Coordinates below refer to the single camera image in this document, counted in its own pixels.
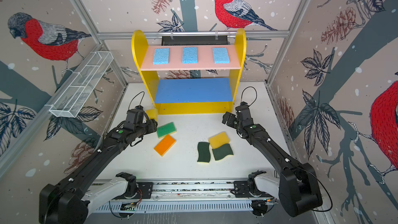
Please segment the yellow sponge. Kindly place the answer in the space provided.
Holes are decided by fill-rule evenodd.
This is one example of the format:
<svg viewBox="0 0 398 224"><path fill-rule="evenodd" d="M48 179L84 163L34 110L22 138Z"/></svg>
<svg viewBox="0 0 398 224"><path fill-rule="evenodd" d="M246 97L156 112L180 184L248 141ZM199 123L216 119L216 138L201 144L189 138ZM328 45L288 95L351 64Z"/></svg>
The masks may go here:
<svg viewBox="0 0 398 224"><path fill-rule="evenodd" d="M156 108L146 110L146 114L148 115L149 119L154 119L158 122L158 110Z"/></svg>
<svg viewBox="0 0 398 224"><path fill-rule="evenodd" d="M230 139L226 132L221 132L219 134L216 134L208 139L208 142L210 143L210 146L212 149L217 149L225 144L229 144Z"/></svg>

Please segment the light blue sponge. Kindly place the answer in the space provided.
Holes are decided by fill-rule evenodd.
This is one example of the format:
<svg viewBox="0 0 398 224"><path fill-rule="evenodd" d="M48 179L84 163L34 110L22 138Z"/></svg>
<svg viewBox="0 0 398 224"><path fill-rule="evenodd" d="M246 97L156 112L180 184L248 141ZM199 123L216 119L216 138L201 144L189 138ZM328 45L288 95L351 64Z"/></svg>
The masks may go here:
<svg viewBox="0 0 398 224"><path fill-rule="evenodd" d="M212 49L215 64L229 64L230 58L228 50L225 47Z"/></svg>
<svg viewBox="0 0 398 224"><path fill-rule="evenodd" d="M197 64L198 50L196 47L184 47L182 53L183 64Z"/></svg>
<svg viewBox="0 0 398 224"><path fill-rule="evenodd" d="M154 50L153 65L163 65L169 63L169 48L157 48Z"/></svg>

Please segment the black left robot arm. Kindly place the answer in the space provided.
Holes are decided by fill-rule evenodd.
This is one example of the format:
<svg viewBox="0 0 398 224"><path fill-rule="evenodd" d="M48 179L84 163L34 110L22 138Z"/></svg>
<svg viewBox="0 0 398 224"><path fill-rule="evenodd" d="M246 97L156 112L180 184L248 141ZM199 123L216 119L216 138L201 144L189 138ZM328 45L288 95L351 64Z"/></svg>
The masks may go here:
<svg viewBox="0 0 398 224"><path fill-rule="evenodd" d="M141 105L127 111L124 121L109 131L101 146L77 169L58 184L46 185L39 194L41 224L82 224L101 204L86 197L91 184L128 146L135 146L144 135L155 133L158 123L149 118Z"/></svg>

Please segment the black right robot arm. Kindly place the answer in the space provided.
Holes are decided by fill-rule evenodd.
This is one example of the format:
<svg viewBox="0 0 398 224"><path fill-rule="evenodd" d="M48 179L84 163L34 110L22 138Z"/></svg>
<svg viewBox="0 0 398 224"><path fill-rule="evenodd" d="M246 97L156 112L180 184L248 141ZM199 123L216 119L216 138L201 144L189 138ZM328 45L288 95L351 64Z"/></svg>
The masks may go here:
<svg viewBox="0 0 398 224"><path fill-rule="evenodd" d="M222 123L235 129L239 137L263 154L279 175L276 180L267 178L263 188L255 180L256 188L269 195L273 188L276 192L273 196L291 217L322 206L323 199L314 168L309 163L302 164L291 157L273 141L263 126L254 123L246 102L242 102L235 110L235 114L226 112Z"/></svg>

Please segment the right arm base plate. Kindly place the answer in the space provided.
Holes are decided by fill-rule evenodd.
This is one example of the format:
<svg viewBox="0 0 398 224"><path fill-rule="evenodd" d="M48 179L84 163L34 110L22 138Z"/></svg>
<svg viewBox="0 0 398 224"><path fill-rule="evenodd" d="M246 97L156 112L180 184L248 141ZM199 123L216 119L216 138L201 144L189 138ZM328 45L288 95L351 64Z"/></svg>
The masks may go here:
<svg viewBox="0 0 398 224"><path fill-rule="evenodd" d="M261 192L258 195L255 195L250 191L247 181L242 180L233 182L233 188L230 190L230 193L236 198L274 198L266 192Z"/></svg>

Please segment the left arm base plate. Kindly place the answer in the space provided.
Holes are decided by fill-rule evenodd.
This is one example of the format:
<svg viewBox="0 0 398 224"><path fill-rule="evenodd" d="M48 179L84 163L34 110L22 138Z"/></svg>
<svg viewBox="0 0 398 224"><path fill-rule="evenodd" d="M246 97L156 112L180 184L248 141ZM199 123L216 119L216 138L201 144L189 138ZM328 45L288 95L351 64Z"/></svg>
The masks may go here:
<svg viewBox="0 0 398 224"><path fill-rule="evenodd" d="M124 194L119 195L113 200L139 200L150 199L153 189L153 182L138 182L135 184L128 184Z"/></svg>

